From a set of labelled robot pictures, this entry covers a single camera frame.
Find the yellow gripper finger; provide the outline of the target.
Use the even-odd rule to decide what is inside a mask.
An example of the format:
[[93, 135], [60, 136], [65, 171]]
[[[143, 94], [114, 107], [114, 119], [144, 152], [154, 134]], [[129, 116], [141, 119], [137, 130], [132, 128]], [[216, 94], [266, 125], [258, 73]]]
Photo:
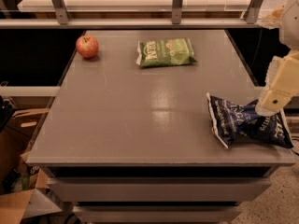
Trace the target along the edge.
[[275, 56], [269, 64], [265, 86], [258, 98], [255, 111], [265, 117], [274, 115], [298, 94], [299, 51], [291, 50], [283, 58]]
[[274, 8], [271, 12], [264, 15], [258, 24], [266, 29], [275, 29], [280, 26], [282, 12], [284, 10], [285, 5], [282, 4], [276, 8]]

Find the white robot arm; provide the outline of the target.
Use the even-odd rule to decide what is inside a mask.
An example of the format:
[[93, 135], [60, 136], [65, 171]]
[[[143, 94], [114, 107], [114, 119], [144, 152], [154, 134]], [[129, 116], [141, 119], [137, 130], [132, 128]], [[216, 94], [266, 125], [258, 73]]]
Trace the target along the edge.
[[255, 107], [265, 117], [279, 112], [299, 93], [299, 0], [289, 0], [283, 8], [279, 41], [291, 50], [283, 58], [274, 57], [268, 66]]

